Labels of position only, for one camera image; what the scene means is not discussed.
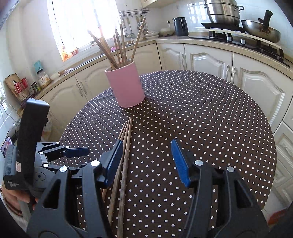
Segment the gas stove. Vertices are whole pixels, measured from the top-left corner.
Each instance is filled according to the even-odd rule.
[[[193,39],[205,39],[205,40],[212,40],[217,42],[229,43],[232,45],[242,46],[244,48],[257,51],[262,53],[266,56],[273,58],[274,60],[286,65],[290,68],[287,64],[288,60],[284,57],[284,51],[282,49],[273,48],[270,44],[267,45],[261,40],[256,40],[256,44],[247,44],[245,39],[240,39],[240,41],[233,40],[233,36],[230,32],[223,32],[223,33],[216,33],[216,28],[221,30],[228,30],[233,31],[235,33],[240,32],[244,33],[245,30],[242,27],[235,26],[235,25],[225,25],[225,24],[218,24],[218,23],[202,23],[202,25],[206,29],[210,29],[208,36],[190,36],[189,38]]]

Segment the cabinet handle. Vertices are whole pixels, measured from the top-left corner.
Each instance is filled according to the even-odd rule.
[[[183,61],[184,59],[185,59],[185,55],[182,54],[182,66],[183,66],[183,69],[186,70],[186,67],[184,66],[184,61]]]
[[[230,70],[230,65],[227,65],[227,71],[226,71],[226,81],[228,81],[228,73],[229,73],[229,70]]]
[[[284,146],[285,150],[288,152],[288,154],[293,157],[293,152],[287,147],[287,146]]]
[[[84,85],[82,84],[82,82],[80,82],[80,84],[81,84],[81,86],[82,86],[82,90],[84,91],[84,93],[85,93],[86,95],[88,95],[88,92],[86,91],[86,88],[84,87]]]
[[[79,85],[78,84],[76,84],[76,87],[78,88],[78,90],[79,90],[79,93],[80,93],[80,96],[84,96],[84,94],[82,93],[82,90],[81,90],[81,88],[79,87]]]
[[[236,74],[236,72],[237,72],[237,68],[235,67],[235,68],[233,69],[233,74],[232,74],[232,79],[231,79],[231,83],[233,83],[233,84],[234,84],[234,80],[235,80],[235,74]]]

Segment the beige countertop edge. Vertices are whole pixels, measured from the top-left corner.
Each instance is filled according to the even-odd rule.
[[[154,43],[178,43],[178,44],[191,44],[191,45],[202,45],[202,46],[208,46],[213,47],[217,49],[227,50],[231,51],[240,55],[244,55],[250,58],[253,58],[255,60],[258,60],[264,64],[267,64],[276,70],[282,72],[289,78],[293,79],[293,70],[288,68],[287,66],[283,65],[282,63],[279,63],[278,61],[264,55],[261,53],[258,53],[253,50],[249,50],[240,46],[228,44],[228,43],[222,43],[222,42],[215,42],[215,41],[209,41],[209,40],[200,40],[200,39],[189,39],[188,37],[177,37],[177,36],[170,36],[165,38],[157,38],[154,40],[146,40],[143,42],[140,42],[138,47],[142,47],[145,45],[151,45]],[[126,50],[132,50],[134,48],[134,45],[129,46],[126,48]],[[86,62],[82,64],[81,66],[77,67],[72,72],[68,73],[65,76],[61,76],[59,79],[54,80],[52,83],[50,83],[46,88],[44,88],[36,97],[35,99],[41,99],[46,93],[48,93],[51,89],[59,85],[60,83],[64,82],[66,79],[70,78],[71,76],[74,76],[78,72],[102,61],[107,59],[105,55],[102,55],[96,59],[93,59],[89,62]]]

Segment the human hand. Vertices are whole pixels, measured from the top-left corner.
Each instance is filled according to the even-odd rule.
[[[21,210],[17,200],[21,200],[26,203],[30,202],[30,195],[27,192],[20,190],[7,190],[4,183],[2,183],[2,193],[5,199],[17,210]]]

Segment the stainless steel pot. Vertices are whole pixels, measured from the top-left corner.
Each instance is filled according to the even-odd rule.
[[[257,21],[242,20],[242,26],[244,30],[250,35],[277,43],[281,39],[281,33],[278,30],[269,27],[270,18],[272,15],[273,13],[267,10],[265,12],[265,17],[262,23]]]
[[[244,10],[234,0],[205,0],[205,7],[211,23],[236,26],[240,24],[240,11]]]

